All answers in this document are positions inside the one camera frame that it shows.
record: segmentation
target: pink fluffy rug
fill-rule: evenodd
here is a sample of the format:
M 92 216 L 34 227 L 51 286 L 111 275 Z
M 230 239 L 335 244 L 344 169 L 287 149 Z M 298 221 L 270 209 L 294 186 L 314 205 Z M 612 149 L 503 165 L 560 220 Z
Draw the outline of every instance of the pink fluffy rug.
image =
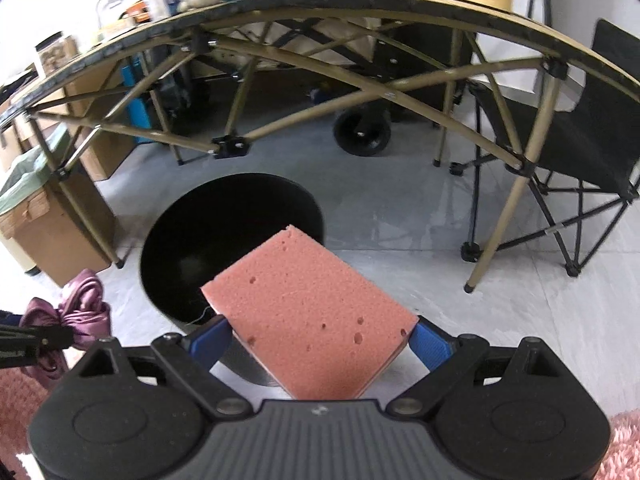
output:
M 611 445 L 595 480 L 640 480 L 640 410 L 611 419 Z

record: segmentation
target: chair backrest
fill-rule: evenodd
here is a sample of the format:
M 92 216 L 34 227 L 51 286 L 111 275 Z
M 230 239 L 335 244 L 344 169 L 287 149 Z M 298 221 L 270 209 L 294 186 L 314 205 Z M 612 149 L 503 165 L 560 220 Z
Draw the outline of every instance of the chair backrest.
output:
M 640 80 L 640 40 L 599 20 L 593 50 Z M 640 159 L 640 103 L 596 76 L 587 74 L 580 101 L 572 114 L 582 132 L 609 160 L 615 161 L 614 178 L 628 182 Z

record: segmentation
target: chair seat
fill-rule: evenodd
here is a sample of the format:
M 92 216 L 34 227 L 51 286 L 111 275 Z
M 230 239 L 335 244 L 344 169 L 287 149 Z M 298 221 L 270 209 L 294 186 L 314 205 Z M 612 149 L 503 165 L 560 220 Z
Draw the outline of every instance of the chair seat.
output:
M 496 143 L 510 148 L 507 131 L 500 116 L 491 89 L 480 83 L 471 83 L 469 91 L 478 99 L 496 136 Z M 513 116 L 520 142 L 527 145 L 538 113 L 536 107 L 506 99 Z M 540 154 L 540 168 L 566 174 L 598 186 L 605 192 L 617 193 L 623 198 L 632 198 L 629 176 L 633 169 L 627 161 L 616 160 L 607 153 L 604 143 L 596 142 L 598 131 L 593 118 L 587 117 L 584 107 L 571 112 L 556 112 L 549 128 L 546 143 Z

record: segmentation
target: metal screw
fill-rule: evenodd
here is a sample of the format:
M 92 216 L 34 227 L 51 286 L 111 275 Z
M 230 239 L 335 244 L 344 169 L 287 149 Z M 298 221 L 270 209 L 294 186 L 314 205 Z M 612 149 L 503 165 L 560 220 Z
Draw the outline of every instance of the metal screw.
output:
M 315 408 L 311 410 L 311 413 L 317 416 L 323 416 L 326 413 L 329 413 L 329 408 L 323 406 L 322 404 L 318 404 Z
M 222 399 L 216 406 L 216 410 L 222 415 L 240 415 L 248 408 L 247 402 L 238 397 Z
M 162 338 L 165 341 L 176 341 L 176 340 L 180 339 L 181 337 L 182 336 L 180 334 L 176 333 L 176 332 L 169 332 L 168 334 L 164 334 L 162 336 Z
M 412 399 L 411 397 L 396 399 L 391 404 L 391 411 L 396 415 L 411 416 L 420 413 L 421 410 L 422 403 L 418 399 Z

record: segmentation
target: white wall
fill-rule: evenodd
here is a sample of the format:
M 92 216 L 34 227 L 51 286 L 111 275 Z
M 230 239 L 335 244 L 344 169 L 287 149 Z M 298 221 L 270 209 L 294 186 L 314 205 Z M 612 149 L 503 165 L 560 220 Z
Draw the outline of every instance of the white wall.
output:
M 33 62 L 34 47 L 62 30 L 90 47 L 98 0 L 0 0 L 0 82 Z
M 605 18 L 640 38 L 638 0 L 552 0 L 552 9 L 554 28 L 587 46 L 591 46 L 599 18 Z M 570 75 L 584 84 L 582 70 L 572 67 Z
M 527 13 L 528 3 L 529 0 L 513 0 L 513 12 L 525 16 Z M 533 19 L 538 22 L 544 22 L 543 0 L 535 0 Z M 510 43 L 509 41 L 491 38 L 490 36 L 479 36 L 478 43 L 480 44 L 485 57 L 489 61 L 536 56 L 538 54 L 530 48 Z M 522 70 L 518 72 L 497 74 L 496 79 L 502 86 L 533 92 L 536 81 L 536 72 L 534 70 Z

